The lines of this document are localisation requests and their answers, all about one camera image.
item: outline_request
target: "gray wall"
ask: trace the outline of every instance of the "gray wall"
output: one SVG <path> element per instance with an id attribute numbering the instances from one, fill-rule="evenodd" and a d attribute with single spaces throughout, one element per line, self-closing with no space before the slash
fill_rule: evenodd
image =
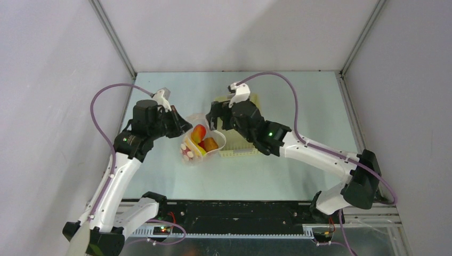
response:
<path id="1" fill-rule="evenodd" d="M 377 0 L 102 2 L 140 72 L 340 69 Z"/>
<path id="2" fill-rule="evenodd" d="M 109 155 L 91 98 L 130 78 L 86 0 L 2 1 L 0 60 L 0 255 L 64 255 Z M 96 105 L 111 137 L 126 98 Z"/>
<path id="3" fill-rule="evenodd" d="M 389 1 L 346 81 L 414 255 L 452 255 L 452 1 Z"/>

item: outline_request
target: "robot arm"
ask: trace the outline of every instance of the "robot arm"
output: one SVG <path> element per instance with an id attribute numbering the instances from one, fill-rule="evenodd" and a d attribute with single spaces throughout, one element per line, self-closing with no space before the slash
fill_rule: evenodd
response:
<path id="1" fill-rule="evenodd" d="M 124 241 L 137 227 L 159 213 L 166 216 L 163 208 L 166 197 L 148 192 L 136 206 L 115 217 L 128 183 L 154 147 L 154 140 L 176 138 L 192 128 L 168 103 L 169 94 L 168 89 L 160 89 L 151 100 L 136 103 L 133 118 L 115 138 L 115 166 L 112 166 L 112 155 L 85 212 L 77 222 L 67 222 L 64 226 L 63 234 L 71 240 L 84 223 L 89 223 L 87 254 L 119 255 Z"/>
<path id="2" fill-rule="evenodd" d="M 217 119 L 220 118 L 224 130 L 236 130 L 261 153 L 306 162 L 341 180 L 330 190 L 316 194 L 311 205 L 313 217 L 323 220 L 349 205 L 361 209 L 372 207 L 378 180 L 349 160 L 363 163 L 380 174 L 375 154 L 367 150 L 361 155 L 336 150 L 300 135 L 305 141 L 303 143 L 288 126 L 265 120 L 261 116 L 256 105 L 249 100 L 248 85 L 234 83 L 228 89 L 232 94 L 230 100 L 212 102 L 211 111 L 206 115 L 212 130 L 216 129 Z M 347 158 L 339 159 L 319 148 L 346 155 Z"/>

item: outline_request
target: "clear plastic bag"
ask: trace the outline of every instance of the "clear plastic bag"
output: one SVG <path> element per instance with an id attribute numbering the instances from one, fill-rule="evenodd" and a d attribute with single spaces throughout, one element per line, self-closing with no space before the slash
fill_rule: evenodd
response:
<path id="1" fill-rule="evenodd" d="M 180 153 L 184 162 L 194 164 L 208 160 L 217 154 L 224 147 L 224 145 L 226 145 L 226 137 L 219 131 L 211 131 L 209 129 L 208 121 L 204 114 L 193 114 L 185 118 L 185 120 L 191 123 L 193 128 L 185 134 L 180 145 Z M 204 139 L 209 137 L 213 138 L 218 145 L 218 149 L 209 151 L 204 155 L 201 153 L 201 150 L 198 149 L 199 146 L 191 140 L 191 132 L 198 124 L 201 124 L 206 128 L 206 135 L 204 136 Z"/>

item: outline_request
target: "yellow basket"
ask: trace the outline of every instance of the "yellow basket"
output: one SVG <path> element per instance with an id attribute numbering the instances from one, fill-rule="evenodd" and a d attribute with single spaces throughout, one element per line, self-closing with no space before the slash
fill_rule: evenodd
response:
<path id="1" fill-rule="evenodd" d="M 251 93 L 249 99 L 254 103 L 259 111 L 261 110 L 261 105 L 259 104 L 259 98 L 257 94 Z M 218 97 L 216 101 L 226 101 L 228 98 L 226 96 Z M 253 146 L 252 143 L 246 141 L 236 130 L 225 131 L 221 129 L 223 122 L 218 118 L 217 130 L 226 137 L 226 145 L 220 150 L 221 157 L 233 157 L 233 156 L 249 156 L 260 154 L 260 152 Z"/>

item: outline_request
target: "table surface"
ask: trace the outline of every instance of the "table surface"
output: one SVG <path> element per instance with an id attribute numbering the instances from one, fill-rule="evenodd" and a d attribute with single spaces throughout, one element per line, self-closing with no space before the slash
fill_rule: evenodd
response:
<path id="1" fill-rule="evenodd" d="M 254 72 L 138 73 L 135 85 L 155 92 L 171 90 L 169 102 L 182 117 L 207 113 L 211 102 L 228 93 L 227 86 Z M 341 92 L 332 71 L 281 72 L 295 86 L 298 129 L 304 136 L 337 149 L 357 151 Z M 261 76 L 247 83 L 257 93 L 265 119 L 293 127 L 294 98 L 289 86 L 276 76 Z M 148 99 L 134 90 L 124 126 L 138 100 Z M 276 156 L 222 158 L 186 165 L 179 153 L 182 138 L 155 141 L 124 198 L 139 198 L 147 191 L 171 199 L 198 200 L 312 200 L 316 192 L 339 179 L 303 162 Z"/>

